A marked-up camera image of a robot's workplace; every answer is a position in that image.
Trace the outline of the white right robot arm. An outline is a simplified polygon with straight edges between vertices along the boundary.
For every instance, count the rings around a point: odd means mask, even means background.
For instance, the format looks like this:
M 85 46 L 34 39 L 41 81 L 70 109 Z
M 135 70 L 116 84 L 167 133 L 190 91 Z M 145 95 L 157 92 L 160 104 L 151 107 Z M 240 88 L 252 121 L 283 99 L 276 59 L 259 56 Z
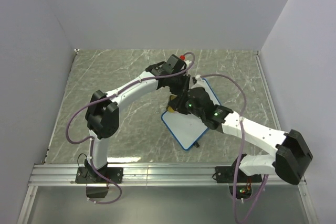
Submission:
M 264 155 L 242 154 L 236 159 L 232 177 L 238 182 L 254 175 L 277 175 L 297 185 L 313 159 L 300 132 L 275 130 L 246 119 L 218 104 L 203 88 L 171 95 L 162 121 L 184 150 L 189 150 L 208 130 L 213 130 L 244 138 L 265 151 Z

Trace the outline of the blue-framed whiteboard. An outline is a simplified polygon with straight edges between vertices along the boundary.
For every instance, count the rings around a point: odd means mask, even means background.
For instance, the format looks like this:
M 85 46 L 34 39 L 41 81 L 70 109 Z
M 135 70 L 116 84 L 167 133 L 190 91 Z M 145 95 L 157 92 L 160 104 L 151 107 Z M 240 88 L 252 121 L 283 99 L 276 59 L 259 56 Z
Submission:
M 194 143 L 198 143 L 208 130 L 214 130 L 219 126 L 215 118 L 222 113 L 222 110 L 218 109 L 221 103 L 208 81 L 201 77 L 193 77 L 189 89 L 197 87 L 205 88 L 210 99 L 214 102 L 214 107 L 210 111 L 198 110 L 196 114 L 184 115 L 176 112 L 170 113 L 166 110 L 161 115 L 162 122 L 185 151 L 192 148 Z

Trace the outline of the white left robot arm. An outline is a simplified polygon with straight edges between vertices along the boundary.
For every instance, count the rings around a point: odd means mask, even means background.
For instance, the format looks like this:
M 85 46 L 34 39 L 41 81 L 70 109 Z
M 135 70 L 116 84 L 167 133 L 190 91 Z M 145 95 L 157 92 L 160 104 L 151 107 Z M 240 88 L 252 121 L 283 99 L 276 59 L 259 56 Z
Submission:
M 85 115 L 89 129 L 90 147 L 85 160 L 87 176 L 94 183 L 107 177 L 107 139 L 119 128 L 120 113 L 142 96 L 160 88 L 169 87 L 173 95 L 179 95 L 190 77 L 186 74 L 190 61 L 177 63 L 159 62 L 145 69 L 138 77 L 107 93 L 96 91 Z

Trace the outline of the yellow whiteboard eraser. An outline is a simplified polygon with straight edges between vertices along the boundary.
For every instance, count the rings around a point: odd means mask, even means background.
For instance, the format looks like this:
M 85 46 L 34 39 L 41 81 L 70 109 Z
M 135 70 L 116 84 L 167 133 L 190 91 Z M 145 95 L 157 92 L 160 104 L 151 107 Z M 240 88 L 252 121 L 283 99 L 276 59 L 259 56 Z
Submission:
M 176 98 L 175 95 L 170 95 L 169 96 L 169 102 L 167 104 L 166 110 L 170 113 L 173 113 L 175 110 L 170 106 L 170 102 L 173 101 Z

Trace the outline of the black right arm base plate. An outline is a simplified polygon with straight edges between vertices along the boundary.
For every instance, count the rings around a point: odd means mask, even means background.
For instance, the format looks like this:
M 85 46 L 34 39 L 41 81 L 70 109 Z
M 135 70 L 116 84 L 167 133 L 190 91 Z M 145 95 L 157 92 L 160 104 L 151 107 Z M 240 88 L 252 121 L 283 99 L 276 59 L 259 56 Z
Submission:
M 217 183 L 232 184 L 234 182 L 234 172 L 235 172 L 234 166 L 216 166 L 213 179 L 216 180 Z M 240 169 L 238 170 L 237 183 L 261 183 L 261 182 L 262 182 L 261 175 L 247 176 Z

